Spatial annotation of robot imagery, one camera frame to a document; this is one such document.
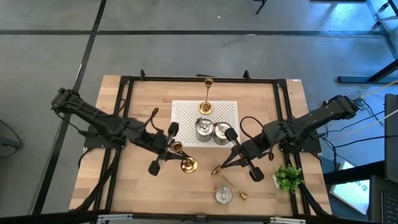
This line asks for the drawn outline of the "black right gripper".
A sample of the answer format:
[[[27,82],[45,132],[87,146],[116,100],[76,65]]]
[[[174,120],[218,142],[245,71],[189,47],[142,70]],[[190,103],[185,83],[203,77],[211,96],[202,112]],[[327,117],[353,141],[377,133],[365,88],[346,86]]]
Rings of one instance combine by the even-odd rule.
[[[256,167],[252,160],[260,158],[262,152],[259,150],[254,140],[248,140],[242,144],[238,141],[238,135],[233,128],[228,128],[225,135],[229,142],[233,143],[231,154],[220,165],[221,168],[228,168],[232,166],[241,166],[249,168],[249,175],[255,182],[260,182],[264,179],[264,174],[259,167]]]

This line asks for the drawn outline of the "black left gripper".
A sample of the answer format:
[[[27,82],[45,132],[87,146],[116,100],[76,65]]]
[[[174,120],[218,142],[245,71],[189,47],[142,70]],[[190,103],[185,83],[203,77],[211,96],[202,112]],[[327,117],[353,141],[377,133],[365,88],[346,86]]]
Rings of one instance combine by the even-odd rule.
[[[160,171],[160,165],[163,162],[169,160],[184,161],[185,157],[179,152],[169,150],[170,145],[174,142],[173,138],[177,135],[179,124],[172,122],[168,129],[168,135],[166,136],[163,131],[159,131],[155,134],[151,144],[150,150],[157,154],[156,160],[152,161],[148,171],[149,174],[157,176]]]

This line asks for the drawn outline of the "short gold candlestick holder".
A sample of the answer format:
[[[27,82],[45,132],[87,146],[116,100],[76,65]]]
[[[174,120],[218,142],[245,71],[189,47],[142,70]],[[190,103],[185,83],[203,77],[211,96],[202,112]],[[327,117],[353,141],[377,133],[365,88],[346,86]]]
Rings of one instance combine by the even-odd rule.
[[[221,165],[218,164],[214,170],[211,172],[211,174],[218,174],[219,176],[221,176],[233,189],[235,189],[235,191],[237,191],[237,193],[239,194],[239,196],[243,199],[246,200],[248,199],[248,194],[246,192],[243,192],[242,190],[238,189],[235,185],[233,185],[222,173],[221,173]]]
[[[182,157],[180,168],[184,173],[191,174],[198,168],[198,162],[195,158],[189,156],[183,150],[183,145],[179,141],[174,141],[171,144],[171,151]]]

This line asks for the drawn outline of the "silver tin candle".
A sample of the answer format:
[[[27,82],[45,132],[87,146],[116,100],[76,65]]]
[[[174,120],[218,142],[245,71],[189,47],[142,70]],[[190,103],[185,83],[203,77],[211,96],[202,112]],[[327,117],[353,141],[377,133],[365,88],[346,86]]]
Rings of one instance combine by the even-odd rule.
[[[225,185],[215,187],[214,189],[214,200],[222,205],[229,204],[233,199],[233,193],[231,189]]]
[[[214,124],[213,140],[218,145],[225,145],[229,141],[225,135],[225,131],[230,128],[231,125],[225,122],[217,122]]]
[[[208,142],[212,139],[214,124],[209,119],[198,118],[195,121],[195,136],[200,142]]]

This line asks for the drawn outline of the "tall gold candlestick holder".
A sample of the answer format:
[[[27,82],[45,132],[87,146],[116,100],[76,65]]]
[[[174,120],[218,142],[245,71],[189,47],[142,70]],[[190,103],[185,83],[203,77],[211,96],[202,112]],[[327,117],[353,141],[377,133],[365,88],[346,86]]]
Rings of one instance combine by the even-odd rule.
[[[208,95],[209,95],[209,90],[213,85],[213,79],[212,78],[206,78],[204,80],[205,88],[206,88],[206,96],[204,102],[200,104],[200,113],[201,114],[210,114],[212,112],[212,105],[208,102]]]

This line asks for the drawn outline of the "white perforated shelf riser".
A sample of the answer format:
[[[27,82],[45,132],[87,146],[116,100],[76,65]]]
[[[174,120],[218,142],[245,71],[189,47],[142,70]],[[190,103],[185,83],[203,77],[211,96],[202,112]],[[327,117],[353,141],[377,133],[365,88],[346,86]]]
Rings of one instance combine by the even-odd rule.
[[[198,118],[208,119],[212,123],[225,122],[231,125],[238,135],[239,116],[237,101],[210,101],[213,111],[210,114],[201,114],[199,105],[201,101],[194,100],[173,100],[171,111],[171,122],[179,124],[179,131],[175,137],[177,141],[187,147],[213,147],[213,148],[231,148],[233,144],[228,142],[225,145],[219,145],[214,140],[201,142],[195,136],[195,123]]]

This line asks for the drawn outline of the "green plant in white pot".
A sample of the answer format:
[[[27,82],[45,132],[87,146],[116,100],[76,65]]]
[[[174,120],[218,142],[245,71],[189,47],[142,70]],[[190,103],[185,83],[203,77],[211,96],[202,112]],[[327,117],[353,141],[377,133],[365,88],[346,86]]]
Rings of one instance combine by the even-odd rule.
[[[300,184],[304,183],[301,171],[302,169],[296,166],[280,166],[272,176],[276,187],[286,192],[295,191]]]

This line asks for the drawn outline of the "black desk bar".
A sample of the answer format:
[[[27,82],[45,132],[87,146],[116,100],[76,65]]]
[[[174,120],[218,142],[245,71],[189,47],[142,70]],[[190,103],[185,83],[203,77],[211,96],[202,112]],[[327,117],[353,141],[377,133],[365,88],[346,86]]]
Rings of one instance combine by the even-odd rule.
[[[347,182],[356,182],[358,180],[370,179],[372,175],[384,176],[384,161],[373,162],[349,169],[341,169],[329,172],[323,175],[327,185],[345,184]]]

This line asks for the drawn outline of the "white sheet with green print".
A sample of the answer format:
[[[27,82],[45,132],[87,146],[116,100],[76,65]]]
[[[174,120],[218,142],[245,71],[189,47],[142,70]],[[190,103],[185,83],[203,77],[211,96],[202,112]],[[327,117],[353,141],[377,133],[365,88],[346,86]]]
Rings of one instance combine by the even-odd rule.
[[[363,215],[369,208],[369,192],[369,179],[332,185],[329,191],[333,196]]]

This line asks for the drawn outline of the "black desk foot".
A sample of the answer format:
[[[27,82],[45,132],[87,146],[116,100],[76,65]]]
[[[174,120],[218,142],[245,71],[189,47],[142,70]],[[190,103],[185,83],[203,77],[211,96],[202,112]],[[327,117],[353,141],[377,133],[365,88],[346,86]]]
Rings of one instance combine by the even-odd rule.
[[[336,81],[340,84],[388,84],[398,78],[389,77],[389,75],[396,71],[398,71],[398,59],[395,59],[370,77],[340,76],[336,78]]]

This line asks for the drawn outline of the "black laptop keyboard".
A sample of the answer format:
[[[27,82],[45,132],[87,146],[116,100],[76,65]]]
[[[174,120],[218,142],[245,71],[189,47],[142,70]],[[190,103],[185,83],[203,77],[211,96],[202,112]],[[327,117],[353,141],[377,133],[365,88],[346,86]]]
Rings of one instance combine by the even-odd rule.
[[[382,224],[398,224],[398,184],[376,175],[369,181],[369,219]]]

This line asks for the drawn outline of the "black computer monitor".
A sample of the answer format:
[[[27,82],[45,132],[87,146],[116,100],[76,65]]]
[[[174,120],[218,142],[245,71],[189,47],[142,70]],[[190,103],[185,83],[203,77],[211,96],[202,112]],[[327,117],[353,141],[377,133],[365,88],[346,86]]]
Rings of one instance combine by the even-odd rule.
[[[385,95],[385,176],[398,183],[398,95]]]

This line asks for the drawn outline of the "black chair base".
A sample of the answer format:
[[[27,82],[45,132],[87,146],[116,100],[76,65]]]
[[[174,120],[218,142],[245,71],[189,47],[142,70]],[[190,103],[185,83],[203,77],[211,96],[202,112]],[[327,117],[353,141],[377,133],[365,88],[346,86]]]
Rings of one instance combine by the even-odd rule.
[[[260,13],[260,11],[262,10],[262,8],[264,7],[267,0],[252,0],[252,1],[261,3],[261,5],[258,7],[258,9],[256,11],[256,15],[258,15]]]

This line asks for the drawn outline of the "silver frame bracket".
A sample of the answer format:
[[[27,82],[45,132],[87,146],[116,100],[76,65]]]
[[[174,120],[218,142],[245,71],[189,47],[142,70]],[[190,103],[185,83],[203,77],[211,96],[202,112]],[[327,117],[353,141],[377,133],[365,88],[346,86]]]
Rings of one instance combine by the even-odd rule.
[[[132,219],[131,213],[115,213],[99,215],[96,224],[109,224],[110,221]]]
[[[270,217],[269,224],[307,224],[306,220],[286,217]]]

